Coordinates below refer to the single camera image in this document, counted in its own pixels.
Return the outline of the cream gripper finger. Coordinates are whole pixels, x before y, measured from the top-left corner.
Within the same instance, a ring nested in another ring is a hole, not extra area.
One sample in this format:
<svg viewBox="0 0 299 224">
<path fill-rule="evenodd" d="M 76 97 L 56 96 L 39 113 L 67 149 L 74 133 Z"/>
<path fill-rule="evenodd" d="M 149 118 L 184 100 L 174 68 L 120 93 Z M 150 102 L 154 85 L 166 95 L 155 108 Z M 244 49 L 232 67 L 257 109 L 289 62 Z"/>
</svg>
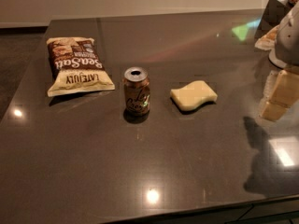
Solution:
<svg viewBox="0 0 299 224">
<path fill-rule="evenodd" d="M 299 75 L 282 70 L 278 73 L 270 101 L 274 104 L 291 107 L 299 99 Z"/>
<path fill-rule="evenodd" d="M 271 102 L 262 99 L 260 102 L 259 116 L 270 121 L 279 120 L 286 112 L 288 107 L 285 105 L 272 104 Z"/>
</svg>

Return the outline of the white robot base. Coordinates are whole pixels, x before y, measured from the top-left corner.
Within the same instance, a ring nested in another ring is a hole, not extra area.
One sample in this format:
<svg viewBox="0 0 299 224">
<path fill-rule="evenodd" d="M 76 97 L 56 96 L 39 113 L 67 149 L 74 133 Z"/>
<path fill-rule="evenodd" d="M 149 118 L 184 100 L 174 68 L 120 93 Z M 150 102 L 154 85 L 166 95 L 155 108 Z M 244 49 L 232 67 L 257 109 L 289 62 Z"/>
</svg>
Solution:
<svg viewBox="0 0 299 224">
<path fill-rule="evenodd" d="M 269 53 L 269 61 L 276 67 L 280 69 L 284 69 L 286 67 L 286 64 L 277 58 L 275 50 L 272 49 Z"/>
</svg>

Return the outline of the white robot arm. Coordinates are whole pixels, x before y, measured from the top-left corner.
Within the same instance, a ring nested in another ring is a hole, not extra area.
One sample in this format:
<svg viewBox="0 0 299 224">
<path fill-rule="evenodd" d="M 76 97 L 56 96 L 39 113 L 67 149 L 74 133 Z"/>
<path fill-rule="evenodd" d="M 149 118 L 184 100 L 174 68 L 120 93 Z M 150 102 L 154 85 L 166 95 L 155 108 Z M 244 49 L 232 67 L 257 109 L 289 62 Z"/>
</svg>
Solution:
<svg viewBox="0 0 299 224">
<path fill-rule="evenodd" d="M 299 100 L 299 6 L 295 5 L 282 19 L 270 61 L 281 68 L 271 71 L 260 102 L 260 117 L 279 120 Z"/>
</svg>

